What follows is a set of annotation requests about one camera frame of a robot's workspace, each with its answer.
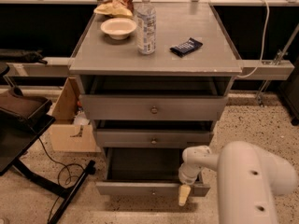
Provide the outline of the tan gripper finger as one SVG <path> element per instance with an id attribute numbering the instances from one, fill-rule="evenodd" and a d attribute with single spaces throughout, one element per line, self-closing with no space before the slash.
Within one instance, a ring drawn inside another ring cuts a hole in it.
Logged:
<path id="1" fill-rule="evenodd" d="M 178 205 L 184 206 L 187 202 L 187 199 L 189 197 L 191 191 L 191 187 L 189 185 L 181 185 L 178 188 Z"/>

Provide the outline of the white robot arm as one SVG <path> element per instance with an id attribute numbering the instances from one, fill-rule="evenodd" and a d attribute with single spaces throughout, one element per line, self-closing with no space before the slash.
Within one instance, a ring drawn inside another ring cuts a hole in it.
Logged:
<path id="1" fill-rule="evenodd" d="M 292 193 L 298 174 L 285 159 L 244 141 L 227 144 L 219 153 L 207 146 L 187 147 L 178 169 L 178 204 L 205 168 L 217 173 L 220 224 L 278 224 L 274 198 Z"/>

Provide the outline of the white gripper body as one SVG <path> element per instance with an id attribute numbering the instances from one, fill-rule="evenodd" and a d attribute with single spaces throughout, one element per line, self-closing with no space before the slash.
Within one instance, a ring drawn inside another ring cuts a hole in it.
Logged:
<path id="1" fill-rule="evenodd" d="M 182 152 L 183 163 L 178 169 L 179 181 L 184 185 L 192 185 L 200 172 L 209 166 L 211 158 L 208 146 L 185 148 Z"/>

